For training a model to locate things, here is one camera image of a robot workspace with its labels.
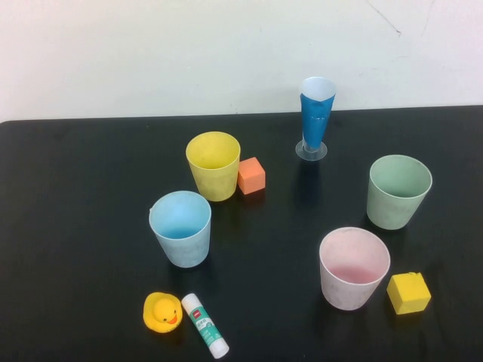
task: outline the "blue cup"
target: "blue cup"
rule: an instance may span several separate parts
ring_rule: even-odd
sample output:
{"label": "blue cup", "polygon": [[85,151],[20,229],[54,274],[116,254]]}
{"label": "blue cup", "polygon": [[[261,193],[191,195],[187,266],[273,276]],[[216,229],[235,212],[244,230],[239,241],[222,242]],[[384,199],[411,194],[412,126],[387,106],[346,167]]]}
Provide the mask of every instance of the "blue cup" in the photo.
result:
{"label": "blue cup", "polygon": [[295,152],[304,160],[317,161],[327,154],[327,146],[322,139],[331,115],[335,93],[334,83],[325,78],[311,77],[302,82],[300,103],[303,138],[297,144]]}
{"label": "blue cup", "polygon": [[211,207],[200,194],[176,191],[163,196],[149,211],[149,225],[175,266],[191,268],[208,255]]}

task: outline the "green cup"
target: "green cup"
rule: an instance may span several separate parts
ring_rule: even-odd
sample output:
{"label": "green cup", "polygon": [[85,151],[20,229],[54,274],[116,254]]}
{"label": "green cup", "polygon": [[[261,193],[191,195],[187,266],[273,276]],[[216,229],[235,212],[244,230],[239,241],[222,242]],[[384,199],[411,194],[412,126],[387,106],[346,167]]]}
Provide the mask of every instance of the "green cup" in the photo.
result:
{"label": "green cup", "polygon": [[416,158],[403,155],[379,158],[369,171],[369,219],[382,229],[403,228],[431,185],[431,172]]}

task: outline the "cube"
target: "cube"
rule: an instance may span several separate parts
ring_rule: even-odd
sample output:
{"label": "cube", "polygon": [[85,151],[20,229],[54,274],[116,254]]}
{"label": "cube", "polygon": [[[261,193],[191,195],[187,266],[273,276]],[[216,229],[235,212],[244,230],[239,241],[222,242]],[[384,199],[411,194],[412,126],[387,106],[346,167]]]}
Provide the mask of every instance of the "cube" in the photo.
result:
{"label": "cube", "polygon": [[431,299],[421,273],[393,275],[387,286],[387,293],[396,314],[423,311]]}
{"label": "cube", "polygon": [[256,157],[240,162],[238,186],[245,195],[265,188],[265,170]]}

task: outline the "orange foam cube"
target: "orange foam cube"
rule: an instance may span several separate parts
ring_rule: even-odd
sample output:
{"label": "orange foam cube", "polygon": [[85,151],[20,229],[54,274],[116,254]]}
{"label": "orange foam cube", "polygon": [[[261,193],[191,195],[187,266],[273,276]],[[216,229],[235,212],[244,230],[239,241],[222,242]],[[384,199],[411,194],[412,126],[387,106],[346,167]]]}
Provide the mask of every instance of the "orange foam cube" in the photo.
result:
{"label": "orange foam cube", "polygon": [[240,162],[238,186],[245,195],[265,188],[265,170],[256,157]]}

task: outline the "pink cup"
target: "pink cup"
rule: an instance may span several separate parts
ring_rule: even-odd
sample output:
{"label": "pink cup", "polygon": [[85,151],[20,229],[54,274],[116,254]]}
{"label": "pink cup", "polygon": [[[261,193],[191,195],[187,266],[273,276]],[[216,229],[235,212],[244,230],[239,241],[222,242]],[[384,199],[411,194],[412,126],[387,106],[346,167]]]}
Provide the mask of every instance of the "pink cup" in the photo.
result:
{"label": "pink cup", "polygon": [[320,244],[322,293],[335,308],[361,308],[376,290],[391,265],[386,245],[359,228],[330,232]]}

